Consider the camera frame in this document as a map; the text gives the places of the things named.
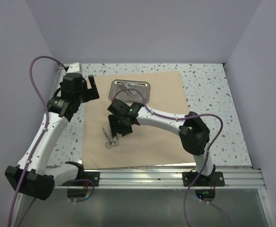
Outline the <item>steel forceps with ring handles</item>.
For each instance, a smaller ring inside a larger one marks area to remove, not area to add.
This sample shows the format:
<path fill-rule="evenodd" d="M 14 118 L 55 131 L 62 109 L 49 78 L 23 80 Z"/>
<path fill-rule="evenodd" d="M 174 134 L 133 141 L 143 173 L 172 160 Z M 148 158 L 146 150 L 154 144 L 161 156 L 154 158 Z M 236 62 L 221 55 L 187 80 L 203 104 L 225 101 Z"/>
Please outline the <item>steel forceps with ring handles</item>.
<path fill-rule="evenodd" d="M 111 143 L 111 146 L 112 147 L 116 147 L 119 145 L 119 141 L 118 141 L 118 138 L 115 139 L 113 136 L 112 136 L 112 131 L 110 130 L 110 143 Z"/>

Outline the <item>small steel scissors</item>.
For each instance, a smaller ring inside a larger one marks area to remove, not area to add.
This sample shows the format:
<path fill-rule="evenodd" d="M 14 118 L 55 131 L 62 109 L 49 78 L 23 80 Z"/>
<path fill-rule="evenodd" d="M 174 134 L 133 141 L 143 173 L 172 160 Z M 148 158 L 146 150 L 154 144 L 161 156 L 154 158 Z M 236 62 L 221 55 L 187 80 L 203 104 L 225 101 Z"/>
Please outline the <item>small steel scissors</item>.
<path fill-rule="evenodd" d="M 106 138 L 105 146 L 107 149 L 110 149 L 112 147 L 111 139 L 110 139 L 109 135 L 107 134 L 106 130 L 104 129 L 104 127 L 102 127 L 102 131 Z"/>

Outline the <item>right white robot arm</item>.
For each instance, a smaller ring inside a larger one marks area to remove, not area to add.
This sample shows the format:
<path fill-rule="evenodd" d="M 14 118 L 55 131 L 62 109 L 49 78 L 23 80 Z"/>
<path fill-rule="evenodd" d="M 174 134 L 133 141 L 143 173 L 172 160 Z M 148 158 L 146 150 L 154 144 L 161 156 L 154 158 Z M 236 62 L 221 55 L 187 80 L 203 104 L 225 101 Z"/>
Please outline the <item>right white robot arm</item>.
<path fill-rule="evenodd" d="M 112 136 L 132 133 L 133 125 L 152 126 L 179 136 L 183 149 L 193 155 L 197 167 L 197 180 L 209 185 L 214 180 L 215 164 L 210 160 L 210 130 L 195 112 L 187 115 L 172 114 L 134 102 L 131 105 L 114 99 L 107 110 Z"/>

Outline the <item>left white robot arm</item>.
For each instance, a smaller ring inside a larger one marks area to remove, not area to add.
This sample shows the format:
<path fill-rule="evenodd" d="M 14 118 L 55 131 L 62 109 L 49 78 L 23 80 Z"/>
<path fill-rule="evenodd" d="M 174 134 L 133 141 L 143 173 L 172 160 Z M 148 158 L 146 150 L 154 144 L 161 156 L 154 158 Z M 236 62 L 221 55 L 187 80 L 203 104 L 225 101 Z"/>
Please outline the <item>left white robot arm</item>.
<path fill-rule="evenodd" d="M 84 79 L 80 73 L 67 73 L 47 103 L 47 111 L 39 131 L 28 151 L 16 166 L 8 166 L 5 176 L 12 188 L 22 194 L 46 200 L 53 189 L 71 182 L 81 185 L 86 179 L 82 164 L 67 161 L 62 166 L 47 170 L 55 144 L 82 103 L 99 98 L 95 79 Z"/>

